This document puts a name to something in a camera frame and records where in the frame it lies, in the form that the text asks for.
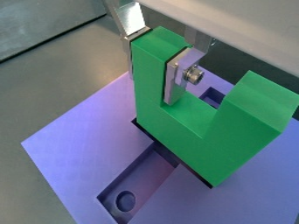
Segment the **green fixture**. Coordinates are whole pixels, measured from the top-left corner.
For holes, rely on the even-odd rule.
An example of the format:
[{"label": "green fixture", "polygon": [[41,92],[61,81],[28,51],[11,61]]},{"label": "green fixture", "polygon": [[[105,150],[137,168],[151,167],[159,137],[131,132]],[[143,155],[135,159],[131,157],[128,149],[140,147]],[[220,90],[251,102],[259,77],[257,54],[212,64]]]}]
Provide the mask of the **green fixture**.
[{"label": "green fixture", "polygon": [[184,39],[157,27],[131,43],[136,121],[181,161],[217,186],[283,132],[299,95],[247,72],[215,109],[184,92],[164,103],[164,73]]}]

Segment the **purple base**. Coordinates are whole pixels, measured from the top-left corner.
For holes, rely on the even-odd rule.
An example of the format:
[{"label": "purple base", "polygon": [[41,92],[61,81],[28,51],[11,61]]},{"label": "purple base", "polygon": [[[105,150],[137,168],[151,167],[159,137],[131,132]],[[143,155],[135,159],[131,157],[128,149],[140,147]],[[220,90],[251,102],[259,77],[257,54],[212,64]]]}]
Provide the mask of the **purple base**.
[{"label": "purple base", "polygon": [[[205,72],[200,86],[188,89],[201,95],[209,87],[223,94],[232,88]],[[77,223],[115,223],[97,195],[152,143],[131,123],[135,116],[133,85],[124,75],[23,142]],[[295,223],[298,133],[292,120],[212,190],[179,166],[129,223]]]}]

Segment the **circular hole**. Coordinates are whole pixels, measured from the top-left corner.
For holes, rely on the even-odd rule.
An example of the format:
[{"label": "circular hole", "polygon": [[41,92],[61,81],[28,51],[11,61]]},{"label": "circular hole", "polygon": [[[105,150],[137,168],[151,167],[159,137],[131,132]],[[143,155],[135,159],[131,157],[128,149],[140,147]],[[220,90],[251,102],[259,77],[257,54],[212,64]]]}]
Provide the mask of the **circular hole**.
[{"label": "circular hole", "polygon": [[136,205],[136,196],[129,191],[123,191],[116,196],[116,208],[121,212],[129,212]]}]

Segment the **gray surface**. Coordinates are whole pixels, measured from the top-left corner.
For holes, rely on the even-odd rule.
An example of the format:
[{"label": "gray surface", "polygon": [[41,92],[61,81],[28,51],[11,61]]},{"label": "gray surface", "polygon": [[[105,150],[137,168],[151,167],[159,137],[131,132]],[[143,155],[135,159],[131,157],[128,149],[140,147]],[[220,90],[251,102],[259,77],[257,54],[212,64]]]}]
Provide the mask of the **gray surface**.
[{"label": "gray surface", "polygon": [[108,17],[0,65],[1,223],[73,223],[20,142],[125,70]]},{"label": "gray surface", "polygon": [[139,0],[299,77],[296,0]]},{"label": "gray surface", "polygon": [[0,60],[104,14],[99,0],[3,0]]}]

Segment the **screw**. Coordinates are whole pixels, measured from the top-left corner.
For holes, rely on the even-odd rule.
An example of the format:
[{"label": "screw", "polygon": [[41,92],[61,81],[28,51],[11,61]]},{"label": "screw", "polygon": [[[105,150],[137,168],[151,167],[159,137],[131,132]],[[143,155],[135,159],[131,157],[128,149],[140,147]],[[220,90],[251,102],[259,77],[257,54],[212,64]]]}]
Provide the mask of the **screw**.
[{"label": "screw", "polygon": [[191,66],[184,72],[184,79],[192,84],[197,85],[201,81],[204,72],[197,68],[196,65]]}]

